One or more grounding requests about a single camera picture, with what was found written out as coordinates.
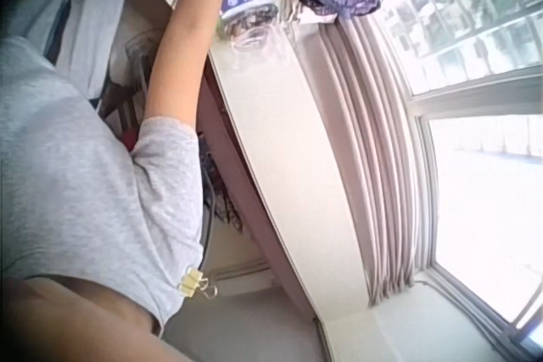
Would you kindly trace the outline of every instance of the white curtain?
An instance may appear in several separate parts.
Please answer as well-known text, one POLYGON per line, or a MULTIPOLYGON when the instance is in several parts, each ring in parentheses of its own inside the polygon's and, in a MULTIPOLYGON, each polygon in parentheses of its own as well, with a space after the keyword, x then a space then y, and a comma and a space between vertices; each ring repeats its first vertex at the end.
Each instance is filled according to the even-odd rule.
POLYGON ((299 40, 338 162, 366 271, 370 305, 428 266, 417 163, 400 79, 373 17, 338 20, 299 40))

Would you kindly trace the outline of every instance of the black cable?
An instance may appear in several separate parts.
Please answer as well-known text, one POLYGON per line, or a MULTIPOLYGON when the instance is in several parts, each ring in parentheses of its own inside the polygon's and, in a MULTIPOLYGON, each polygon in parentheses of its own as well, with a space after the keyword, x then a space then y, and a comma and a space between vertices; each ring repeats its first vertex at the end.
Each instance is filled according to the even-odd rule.
POLYGON ((207 171, 202 168, 202 180, 207 185, 209 191, 210 191, 210 212, 207 219, 207 225, 205 227, 206 235, 204 239, 204 244, 202 245, 204 247, 204 251, 202 253, 202 262, 200 263, 199 269, 202 268, 202 265, 205 261, 205 256, 207 254, 209 245, 210 245, 210 238, 211 238, 211 227, 213 226, 213 219, 215 218, 215 207, 216 207, 216 194, 215 189, 213 188, 213 183, 211 182, 210 176, 207 174, 207 171))

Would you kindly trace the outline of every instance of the t-shirt sleeve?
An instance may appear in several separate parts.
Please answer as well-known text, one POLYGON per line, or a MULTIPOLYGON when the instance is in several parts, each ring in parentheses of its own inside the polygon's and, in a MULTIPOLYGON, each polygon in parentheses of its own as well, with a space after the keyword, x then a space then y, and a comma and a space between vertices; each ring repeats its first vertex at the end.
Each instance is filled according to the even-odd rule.
POLYGON ((146 119, 132 151, 143 215, 164 266, 179 281, 202 259, 203 193, 194 129, 171 118, 146 119))

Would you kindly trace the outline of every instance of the skin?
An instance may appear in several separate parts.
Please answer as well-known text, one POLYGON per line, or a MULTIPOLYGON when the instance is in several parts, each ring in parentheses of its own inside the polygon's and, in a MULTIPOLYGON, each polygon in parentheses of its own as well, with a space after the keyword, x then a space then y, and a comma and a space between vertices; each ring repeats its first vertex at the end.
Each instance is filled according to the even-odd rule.
MULTIPOLYGON (((160 43, 145 117, 196 126, 199 88, 221 0, 178 0, 160 43)), ((3 351, 9 360, 188 361, 152 332, 151 314, 92 281, 2 280, 3 351)))

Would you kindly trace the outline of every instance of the gray t-shirt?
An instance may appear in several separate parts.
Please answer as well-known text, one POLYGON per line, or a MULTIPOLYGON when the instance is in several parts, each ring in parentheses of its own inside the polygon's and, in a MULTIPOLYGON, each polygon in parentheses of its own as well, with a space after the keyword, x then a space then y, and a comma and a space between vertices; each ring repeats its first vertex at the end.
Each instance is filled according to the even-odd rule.
POLYGON ((60 275, 127 296, 160 323, 199 266, 198 138, 178 120, 142 123, 132 153, 22 38, 0 48, 2 270, 60 275))

